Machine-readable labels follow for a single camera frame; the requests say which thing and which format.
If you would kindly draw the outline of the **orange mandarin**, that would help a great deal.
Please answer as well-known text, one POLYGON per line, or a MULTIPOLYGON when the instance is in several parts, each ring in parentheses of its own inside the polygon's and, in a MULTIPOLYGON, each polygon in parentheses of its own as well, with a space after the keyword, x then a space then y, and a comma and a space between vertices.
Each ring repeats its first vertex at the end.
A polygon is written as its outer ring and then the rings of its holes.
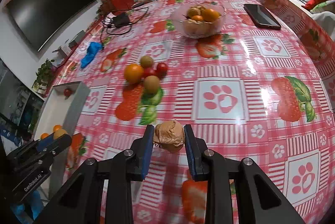
POLYGON ((135 84, 141 81, 144 69, 138 64, 129 64, 125 67, 124 78, 129 84, 135 84))
POLYGON ((40 136, 40 139, 45 139, 49 136, 48 133, 43 133, 41 136, 40 136))
POLYGON ((53 132, 57 132, 58 130, 62 130, 62 126, 61 125, 55 125, 53 127, 53 132))

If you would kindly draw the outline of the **red cherry tomato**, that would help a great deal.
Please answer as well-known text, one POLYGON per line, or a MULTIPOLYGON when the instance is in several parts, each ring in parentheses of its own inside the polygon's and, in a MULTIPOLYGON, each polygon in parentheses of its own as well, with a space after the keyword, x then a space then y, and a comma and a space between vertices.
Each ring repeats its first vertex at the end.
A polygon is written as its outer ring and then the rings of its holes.
POLYGON ((70 97, 70 95, 72 94, 72 90, 70 88, 64 89, 64 96, 65 97, 70 97))
POLYGON ((156 66, 156 75, 159 78, 163 78, 165 75, 167 75, 168 66, 164 62, 159 62, 156 66))
POLYGON ((152 67, 147 67, 144 69, 143 79, 145 79, 146 77, 152 76, 152 75, 156 76, 156 71, 152 67))

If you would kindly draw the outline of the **white tray box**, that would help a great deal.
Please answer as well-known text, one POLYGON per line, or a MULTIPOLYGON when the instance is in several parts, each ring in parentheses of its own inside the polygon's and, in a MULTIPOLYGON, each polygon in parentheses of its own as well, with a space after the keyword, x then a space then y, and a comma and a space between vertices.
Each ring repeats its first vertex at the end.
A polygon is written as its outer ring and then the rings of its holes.
MULTIPOLYGON (((53 86, 40 111, 33 137, 38 140, 43 133, 53 133, 56 124, 61 125, 69 135, 74 130, 90 89, 83 82, 65 83, 53 86), (70 97, 64 96, 64 89, 70 88, 70 97)), ((66 170, 69 149, 55 157, 50 167, 50 177, 42 183, 41 188, 47 198, 51 198, 61 188, 66 170)))

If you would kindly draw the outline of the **green potted plant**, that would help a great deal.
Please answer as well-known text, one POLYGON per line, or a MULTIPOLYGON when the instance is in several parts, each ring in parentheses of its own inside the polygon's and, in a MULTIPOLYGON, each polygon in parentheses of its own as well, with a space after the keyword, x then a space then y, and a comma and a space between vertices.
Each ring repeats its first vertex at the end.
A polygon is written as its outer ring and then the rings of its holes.
POLYGON ((45 95, 48 85, 54 79, 56 67, 54 66, 54 59, 46 59, 45 62, 38 68, 36 72, 36 79, 32 85, 34 92, 45 95))

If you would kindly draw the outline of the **blue crumpled glove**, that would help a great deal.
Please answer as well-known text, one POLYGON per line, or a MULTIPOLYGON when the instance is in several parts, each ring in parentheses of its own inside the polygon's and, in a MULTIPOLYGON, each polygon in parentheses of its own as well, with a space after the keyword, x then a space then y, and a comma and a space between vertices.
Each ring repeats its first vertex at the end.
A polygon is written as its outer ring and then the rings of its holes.
POLYGON ((96 57, 97 53, 103 50, 104 46, 101 42, 91 42, 87 48, 86 55, 81 60, 81 69, 86 68, 96 57))

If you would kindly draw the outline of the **red strawberry tablecloth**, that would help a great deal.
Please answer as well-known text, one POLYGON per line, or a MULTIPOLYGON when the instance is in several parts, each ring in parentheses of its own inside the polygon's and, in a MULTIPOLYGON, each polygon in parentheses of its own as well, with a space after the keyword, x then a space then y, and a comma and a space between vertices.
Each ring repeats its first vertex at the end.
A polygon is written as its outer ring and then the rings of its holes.
POLYGON ((165 0, 131 11, 132 28, 92 29, 55 79, 90 89, 66 174, 86 158, 112 158, 148 124, 176 120, 223 156, 253 159, 306 223, 334 199, 334 42, 287 0, 165 0), (192 39, 170 16, 187 3, 222 5, 220 33, 192 39), (258 28, 244 4, 266 7, 280 30, 258 28), (104 46, 81 69, 91 42, 104 46), (151 56, 168 66, 156 94, 129 84, 125 67, 151 56))

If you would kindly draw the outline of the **black television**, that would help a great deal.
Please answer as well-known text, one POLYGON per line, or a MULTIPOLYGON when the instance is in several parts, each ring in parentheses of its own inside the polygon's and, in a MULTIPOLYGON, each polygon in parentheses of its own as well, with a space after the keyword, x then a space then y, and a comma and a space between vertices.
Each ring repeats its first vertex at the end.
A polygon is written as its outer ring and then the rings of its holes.
POLYGON ((12 0, 6 7, 26 42, 40 51, 48 40, 96 0, 12 0))

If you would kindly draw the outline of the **red gift boxes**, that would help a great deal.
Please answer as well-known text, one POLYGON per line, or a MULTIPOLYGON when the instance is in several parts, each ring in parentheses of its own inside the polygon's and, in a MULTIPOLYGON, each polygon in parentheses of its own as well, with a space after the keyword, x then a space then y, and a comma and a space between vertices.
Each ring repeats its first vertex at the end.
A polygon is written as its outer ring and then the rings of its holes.
POLYGON ((134 0, 100 0, 101 5, 97 10, 100 17, 104 17, 109 13, 119 15, 120 11, 130 10, 135 4, 134 0))

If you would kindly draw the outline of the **black smartphone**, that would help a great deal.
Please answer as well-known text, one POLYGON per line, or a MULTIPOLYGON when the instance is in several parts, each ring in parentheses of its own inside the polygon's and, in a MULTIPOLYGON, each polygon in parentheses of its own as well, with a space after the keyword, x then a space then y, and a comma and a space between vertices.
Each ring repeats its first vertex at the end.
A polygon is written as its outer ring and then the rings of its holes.
POLYGON ((256 27, 272 30, 281 29, 279 22, 266 7, 262 5, 246 3, 244 4, 244 10, 250 16, 256 27))

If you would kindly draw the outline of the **glass fruit bowl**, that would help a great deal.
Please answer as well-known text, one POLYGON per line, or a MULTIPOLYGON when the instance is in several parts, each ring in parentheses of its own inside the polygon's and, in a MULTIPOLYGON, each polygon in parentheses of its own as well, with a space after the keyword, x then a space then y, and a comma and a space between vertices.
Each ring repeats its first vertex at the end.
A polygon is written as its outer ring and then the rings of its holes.
POLYGON ((220 33, 227 10, 222 5, 210 3, 187 3, 170 16, 175 30, 183 36, 201 39, 220 33))

